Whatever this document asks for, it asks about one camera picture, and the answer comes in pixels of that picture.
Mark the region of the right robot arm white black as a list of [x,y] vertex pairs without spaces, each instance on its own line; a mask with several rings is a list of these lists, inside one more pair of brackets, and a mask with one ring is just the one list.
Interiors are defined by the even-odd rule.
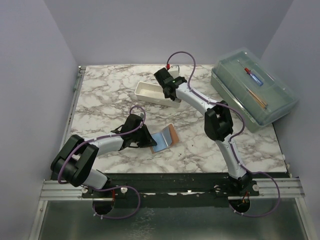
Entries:
[[246,170],[239,151],[232,139],[233,119],[225,101],[218,102],[191,88],[182,76],[173,77],[163,67],[154,74],[166,99],[182,100],[204,117],[204,132],[215,141],[227,165],[230,191],[241,196],[248,190],[252,175]]

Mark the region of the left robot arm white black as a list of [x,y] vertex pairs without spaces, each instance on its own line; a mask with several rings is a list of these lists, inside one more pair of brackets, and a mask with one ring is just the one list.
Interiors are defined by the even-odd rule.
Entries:
[[79,135],[72,135],[51,163],[50,169],[58,175],[58,179],[74,187],[83,185],[93,188],[99,197],[104,198],[110,194],[111,185],[106,174],[92,169],[96,157],[125,148],[156,145],[144,119],[131,113],[124,124],[105,136],[86,140]]

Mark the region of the tan leather card holder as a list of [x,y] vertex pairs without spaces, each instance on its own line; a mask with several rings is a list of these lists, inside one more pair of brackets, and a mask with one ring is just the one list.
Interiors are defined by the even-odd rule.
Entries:
[[156,142],[155,146],[150,147],[152,154],[166,150],[180,142],[179,136],[172,123],[163,128],[160,132],[151,134],[151,137]]

